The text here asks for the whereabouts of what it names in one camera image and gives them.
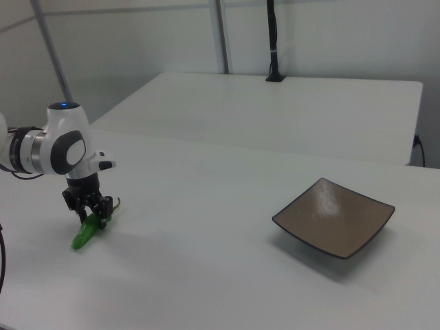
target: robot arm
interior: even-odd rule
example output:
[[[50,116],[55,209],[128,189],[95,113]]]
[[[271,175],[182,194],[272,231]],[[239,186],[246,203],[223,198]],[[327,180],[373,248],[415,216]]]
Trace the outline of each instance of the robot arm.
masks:
[[[89,122],[83,108],[74,102],[52,104],[47,108],[48,123],[42,129],[7,129],[0,114],[0,169],[15,173],[65,175],[68,189],[63,192],[70,210],[81,222],[85,207],[102,219],[112,213],[113,200],[99,191],[98,172],[116,166],[110,153],[95,150]]]

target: green toy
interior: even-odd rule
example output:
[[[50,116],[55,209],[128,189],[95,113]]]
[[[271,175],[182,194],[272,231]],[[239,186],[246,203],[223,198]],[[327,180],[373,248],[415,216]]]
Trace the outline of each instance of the green toy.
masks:
[[[121,200],[118,197],[118,204],[113,207],[113,211],[116,211],[116,209],[121,204]],[[108,219],[105,219],[105,222],[108,222],[111,220],[111,216]],[[89,215],[82,223],[80,230],[78,234],[75,236],[74,240],[71,242],[71,247],[74,250],[82,248],[92,237],[93,235],[98,231],[99,229],[99,217],[92,213]]]

